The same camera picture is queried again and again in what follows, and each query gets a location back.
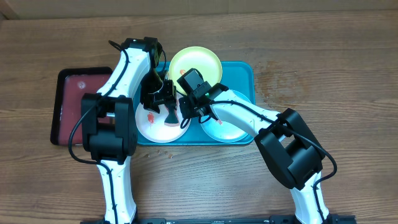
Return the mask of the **yellow-green plate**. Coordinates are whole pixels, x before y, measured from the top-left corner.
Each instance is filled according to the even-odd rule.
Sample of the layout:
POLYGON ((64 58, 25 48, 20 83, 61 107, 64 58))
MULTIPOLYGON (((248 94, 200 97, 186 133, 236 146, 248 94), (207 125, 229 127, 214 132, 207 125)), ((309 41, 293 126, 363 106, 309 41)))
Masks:
POLYGON ((182 95, 186 95, 186 93, 177 80, 191 68, 197 69, 204 81, 211 86, 221 81, 223 69, 221 61, 214 52, 199 46, 184 48, 172 58, 168 72, 169 79, 173 81, 177 91, 182 95))

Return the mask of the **white plate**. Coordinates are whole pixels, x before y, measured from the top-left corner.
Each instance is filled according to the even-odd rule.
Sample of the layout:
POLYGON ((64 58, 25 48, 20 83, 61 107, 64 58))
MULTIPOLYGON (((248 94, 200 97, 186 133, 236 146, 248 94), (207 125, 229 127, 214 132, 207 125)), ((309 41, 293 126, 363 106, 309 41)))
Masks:
POLYGON ((169 110, 165 105, 160 105, 160 113, 145 110, 143 104, 138 104, 135 119, 138 131, 149 141, 156 143, 168 143, 182 137, 188 130, 190 122, 182 129, 183 121, 180 110, 174 111, 177 115, 177 124, 166 123, 169 110))

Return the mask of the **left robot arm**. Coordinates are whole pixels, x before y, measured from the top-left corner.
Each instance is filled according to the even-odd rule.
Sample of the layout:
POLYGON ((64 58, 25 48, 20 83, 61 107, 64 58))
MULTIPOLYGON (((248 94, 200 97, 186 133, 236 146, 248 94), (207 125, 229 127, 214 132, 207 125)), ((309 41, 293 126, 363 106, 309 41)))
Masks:
POLYGON ((141 91, 139 103, 150 112, 160 106, 176 108, 177 91, 165 72, 157 72, 165 55, 156 38, 127 38, 110 43, 121 57, 108 81, 95 93, 81 99, 84 150, 89 164, 97 166, 103 183, 106 211, 100 223, 133 223, 137 207, 131 184, 131 160, 137 146, 137 125, 133 98, 141 91))

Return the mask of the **green and orange sponge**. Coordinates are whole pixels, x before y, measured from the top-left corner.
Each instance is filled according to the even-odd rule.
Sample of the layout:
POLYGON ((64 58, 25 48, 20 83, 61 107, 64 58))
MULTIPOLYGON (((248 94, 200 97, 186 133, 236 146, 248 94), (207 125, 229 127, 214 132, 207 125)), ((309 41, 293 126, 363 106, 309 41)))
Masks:
POLYGON ((174 126, 178 126, 179 123, 179 119, 177 116, 177 108, 174 105, 165 105, 166 110, 168 111, 168 115, 165 118, 164 124, 166 126, 170 126, 170 127, 174 127, 174 126))

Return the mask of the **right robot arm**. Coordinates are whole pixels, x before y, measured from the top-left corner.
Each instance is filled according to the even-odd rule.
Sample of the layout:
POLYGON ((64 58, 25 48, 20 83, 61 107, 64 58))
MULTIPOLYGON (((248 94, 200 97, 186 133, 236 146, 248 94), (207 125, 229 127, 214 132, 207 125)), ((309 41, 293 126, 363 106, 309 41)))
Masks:
POLYGON ((225 85, 210 85, 194 68, 177 82, 186 93, 179 100, 184 119, 207 116, 252 136, 270 173, 290 190, 296 219, 326 223, 329 211, 320 188, 326 152, 295 110, 280 113, 258 107, 225 85))

